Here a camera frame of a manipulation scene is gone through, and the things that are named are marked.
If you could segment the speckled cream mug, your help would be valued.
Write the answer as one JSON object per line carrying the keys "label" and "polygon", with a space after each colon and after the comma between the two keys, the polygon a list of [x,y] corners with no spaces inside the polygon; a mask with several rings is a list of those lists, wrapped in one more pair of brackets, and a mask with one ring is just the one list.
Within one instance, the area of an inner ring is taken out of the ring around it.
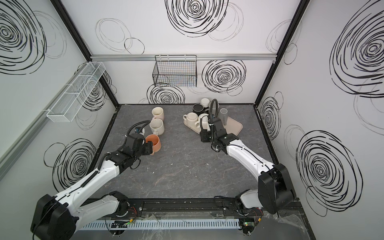
{"label": "speckled cream mug", "polygon": [[165,132],[164,122],[161,119],[152,119],[150,128],[154,135],[161,136]]}

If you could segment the pink mug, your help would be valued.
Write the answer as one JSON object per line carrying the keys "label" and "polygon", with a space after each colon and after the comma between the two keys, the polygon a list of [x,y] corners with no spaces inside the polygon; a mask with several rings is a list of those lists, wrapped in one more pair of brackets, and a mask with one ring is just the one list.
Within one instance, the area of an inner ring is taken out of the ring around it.
{"label": "pink mug", "polygon": [[153,115],[153,120],[154,119],[160,119],[164,121],[165,119],[165,113],[164,109],[162,107],[155,107],[152,109],[152,115]]}

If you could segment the tall grey mug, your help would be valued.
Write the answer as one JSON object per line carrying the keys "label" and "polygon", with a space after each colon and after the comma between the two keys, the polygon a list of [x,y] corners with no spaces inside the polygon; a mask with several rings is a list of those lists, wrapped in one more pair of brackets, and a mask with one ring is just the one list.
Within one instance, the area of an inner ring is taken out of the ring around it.
{"label": "tall grey mug", "polygon": [[223,125],[226,126],[228,122],[228,110],[226,108],[221,108],[218,116]]}

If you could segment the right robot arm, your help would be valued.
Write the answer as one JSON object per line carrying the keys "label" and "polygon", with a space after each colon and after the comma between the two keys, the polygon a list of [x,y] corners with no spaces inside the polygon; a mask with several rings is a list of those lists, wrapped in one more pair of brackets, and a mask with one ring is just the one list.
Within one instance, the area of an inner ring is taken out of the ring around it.
{"label": "right robot arm", "polygon": [[273,164],[248,148],[234,134],[227,133],[218,117],[219,105],[216,99],[209,105],[209,129],[201,127],[200,137],[203,143],[210,143],[215,152],[224,152],[241,163],[258,181],[256,190],[246,190],[237,196],[243,209],[264,209],[276,214],[297,198],[288,169],[282,164]]}

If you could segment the orange and cream mug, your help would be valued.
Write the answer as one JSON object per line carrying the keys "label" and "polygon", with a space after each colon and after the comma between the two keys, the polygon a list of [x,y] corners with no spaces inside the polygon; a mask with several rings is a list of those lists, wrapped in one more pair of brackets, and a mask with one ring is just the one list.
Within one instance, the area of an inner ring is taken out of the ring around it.
{"label": "orange and cream mug", "polygon": [[153,143],[153,153],[152,155],[154,155],[154,153],[157,153],[160,151],[161,147],[162,147],[162,144],[161,144],[161,141],[160,141],[160,138],[158,135],[148,135],[146,137],[146,142],[152,142]]}

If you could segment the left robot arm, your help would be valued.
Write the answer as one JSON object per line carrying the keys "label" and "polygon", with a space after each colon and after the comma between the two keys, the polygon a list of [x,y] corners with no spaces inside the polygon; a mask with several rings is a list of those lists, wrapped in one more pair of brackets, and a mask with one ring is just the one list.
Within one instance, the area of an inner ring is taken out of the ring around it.
{"label": "left robot arm", "polygon": [[55,196],[41,197],[31,224],[32,237],[41,240],[69,240],[85,225],[107,215],[125,217],[132,207],[128,198],[113,191],[99,200],[86,204],[88,198],[104,184],[141,164],[141,156],[153,153],[153,143],[147,142],[143,134],[149,120],[141,121],[129,128],[125,140],[114,152],[104,155],[99,166],[91,173]]}

